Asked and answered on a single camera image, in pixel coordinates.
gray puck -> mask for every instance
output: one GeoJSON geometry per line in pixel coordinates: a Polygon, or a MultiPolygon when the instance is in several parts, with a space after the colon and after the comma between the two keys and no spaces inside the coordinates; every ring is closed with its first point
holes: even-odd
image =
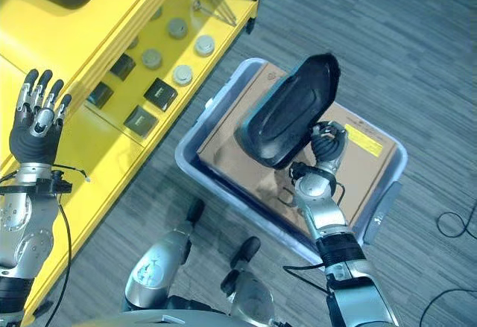
{"type": "Polygon", "coordinates": [[[127,47],[128,49],[134,49],[139,44],[139,37],[135,37],[131,44],[127,47]]]}
{"type": "Polygon", "coordinates": [[[151,17],[151,20],[155,20],[159,18],[162,15],[162,7],[159,7],[158,10],[156,10],[156,13],[154,13],[151,17]]]}
{"type": "Polygon", "coordinates": [[[192,69],[189,65],[178,65],[172,72],[172,79],[178,85],[189,85],[192,81],[192,69]]]}
{"type": "Polygon", "coordinates": [[[146,68],[154,70],[161,66],[161,53],[156,49],[148,49],[141,55],[142,63],[146,68]]]}
{"type": "Polygon", "coordinates": [[[214,49],[214,38],[210,35],[201,35],[195,41],[195,50],[202,57],[208,57],[214,49]]]}
{"type": "Polygon", "coordinates": [[[182,39],[187,35],[187,23],[181,18],[173,18],[168,24],[169,34],[175,39],[182,39]]]}

small black box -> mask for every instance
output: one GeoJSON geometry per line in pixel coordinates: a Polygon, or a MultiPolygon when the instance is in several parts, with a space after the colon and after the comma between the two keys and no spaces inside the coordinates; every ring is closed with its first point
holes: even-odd
{"type": "Polygon", "coordinates": [[[146,91],[144,97],[165,112],[177,97],[177,91],[157,78],[146,91]]]}
{"type": "Polygon", "coordinates": [[[156,123],[157,118],[140,106],[136,106],[132,113],[126,118],[126,121],[124,121],[124,125],[127,128],[131,129],[144,139],[156,123]]]}
{"type": "Polygon", "coordinates": [[[136,66],[136,63],[133,58],[123,54],[119,57],[118,61],[114,63],[110,71],[124,81],[129,73],[133,71],[134,66],[136,66]]]}
{"type": "Polygon", "coordinates": [[[110,99],[112,94],[113,91],[108,85],[99,83],[89,94],[87,100],[100,109],[110,99]]]}

black plastic cushion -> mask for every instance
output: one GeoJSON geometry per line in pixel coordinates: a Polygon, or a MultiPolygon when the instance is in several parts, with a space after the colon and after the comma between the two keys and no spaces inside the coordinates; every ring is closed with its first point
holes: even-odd
{"type": "Polygon", "coordinates": [[[335,100],[339,76],[336,57],[320,54],[283,77],[239,123],[235,137],[244,152],[267,167],[289,165],[335,100]]]}

gray carpet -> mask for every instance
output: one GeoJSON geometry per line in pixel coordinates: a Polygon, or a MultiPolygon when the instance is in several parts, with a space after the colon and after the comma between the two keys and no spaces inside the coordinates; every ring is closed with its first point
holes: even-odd
{"type": "MultiPolygon", "coordinates": [[[[402,324],[417,326],[428,302],[445,289],[476,289],[476,240],[446,238],[435,226],[446,211],[467,220],[477,198],[475,17],[476,0],[263,0],[254,32],[236,41],[75,259],[53,326],[117,312],[130,269],[183,219],[195,195],[207,209],[172,293],[228,311],[219,288],[227,262],[246,237],[257,235],[262,249],[251,265],[270,286],[278,316],[293,326],[330,326],[325,296],[281,269],[306,262],[204,191],[173,160],[203,105],[248,57],[291,69],[310,54],[332,51],[342,68],[337,101],[407,148],[401,195],[366,248],[402,324]]],[[[474,234],[476,221],[469,226],[474,234]]],[[[460,229],[455,222],[445,228],[460,229]]],[[[323,283],[319,273],[305,275],[323,283]]],[[[52,296],[58,291],[57,285],[52,296]]],[[[423,325],[476,326],[475,296],[443,297],[423,325]]]]}

robotic arm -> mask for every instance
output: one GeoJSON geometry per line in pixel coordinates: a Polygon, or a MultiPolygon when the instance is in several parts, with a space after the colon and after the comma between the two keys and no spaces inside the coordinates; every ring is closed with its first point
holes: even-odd
{"type": "Polygon", "coordinates": [[[313,127],[311,141],[316,165],[293,163],[290,175],[295,181],[295,202],[325,266],[330,290],[326,302],[332,324],[398,326],[373,266],[332,199],[335,174],[347,146],[347,132],[336,122],[321,122],[313,127]]]}
{"type": "Polygon", "coordinates": [[[66,108],[65,95],[54,111],[63,81],[56,81],[45,97],[51,77],[31,70],[16,103],[10,151],[20,163],[18,171],[2,178],[0,186],[0,327],[17,327],[35,277],[53,248],[52,227],[58,213],[56,194],[69,193],[72,185],[62,171],[52,171],[66,108]]]}

